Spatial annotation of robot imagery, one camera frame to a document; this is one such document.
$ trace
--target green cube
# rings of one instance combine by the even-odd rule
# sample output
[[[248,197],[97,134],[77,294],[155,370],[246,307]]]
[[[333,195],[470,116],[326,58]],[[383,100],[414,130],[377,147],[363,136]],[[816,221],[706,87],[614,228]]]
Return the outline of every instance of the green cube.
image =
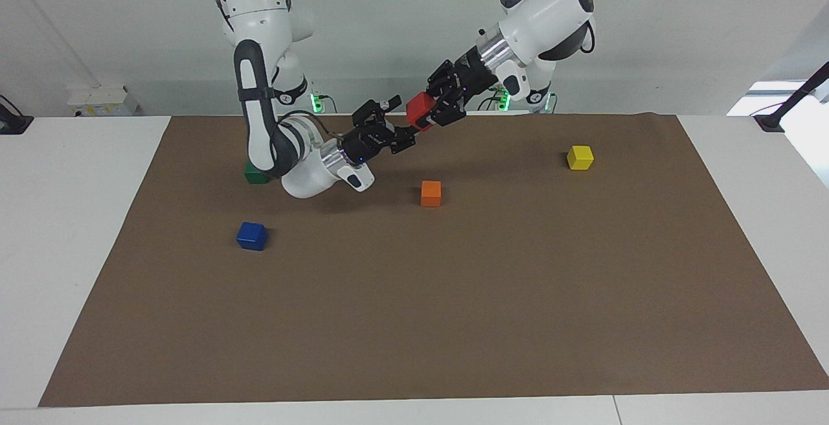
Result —
[[[250,161],[248,161],[248,165],[245,166],[245,179],[248,179],[248,183],[270,182],[270,176],[262,174],[262,171],[255,168]]]

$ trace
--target black velcro strap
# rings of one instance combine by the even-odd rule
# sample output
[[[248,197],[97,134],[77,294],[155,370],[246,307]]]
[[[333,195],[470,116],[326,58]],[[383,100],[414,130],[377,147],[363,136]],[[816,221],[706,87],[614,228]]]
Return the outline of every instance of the black velcro strap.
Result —
[[[270,86],[266,88],[243,88],[239,90],[239,101],[272,100],[276,92]]]

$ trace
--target yellow cube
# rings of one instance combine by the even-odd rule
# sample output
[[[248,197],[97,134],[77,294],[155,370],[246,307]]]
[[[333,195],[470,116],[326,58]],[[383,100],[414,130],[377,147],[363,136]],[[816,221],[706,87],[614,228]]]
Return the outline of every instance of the yellow cube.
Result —
[[[584,145],[575,145],[567,154],[567,162],[574,171],[586,171],[593,164],[593,151]]]

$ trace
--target black stand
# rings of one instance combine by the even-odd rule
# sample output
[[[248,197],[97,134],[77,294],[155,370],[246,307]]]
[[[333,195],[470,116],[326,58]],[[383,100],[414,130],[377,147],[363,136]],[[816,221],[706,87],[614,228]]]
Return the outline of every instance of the black stand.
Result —
[[[35,120],[30,115],[13,115],[12,112],[6,109],[6,106],[0,104],[0,135],[21,135]]]
[[[787,115],[788,112],[797,105],[797,103],[803,100],[803,98],[808,97],[812,91],[815,91],[818,86],[823,85],[826,80],[829,80],[829,62],[823,64],[823,67],[821,67],[811,78],[809,78],[809,80],[806,80],[806,83],[794,92],[794,94],[791,95],[791,97],[775,111],[775,114],[755,115],[755,121],[759,124],[760,129],[763,129],[766,132],[784,133],[785,130],[783,130],[780,126],[782,116]]]

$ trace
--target orange cube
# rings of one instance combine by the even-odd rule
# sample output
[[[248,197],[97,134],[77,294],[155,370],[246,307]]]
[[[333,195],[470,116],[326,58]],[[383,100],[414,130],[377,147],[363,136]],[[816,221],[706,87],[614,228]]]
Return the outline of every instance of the orange cube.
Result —
[[[440,206],[440,182],[437,180],[424,180],[420,187],[420,206],[421,207],[439,207]]]

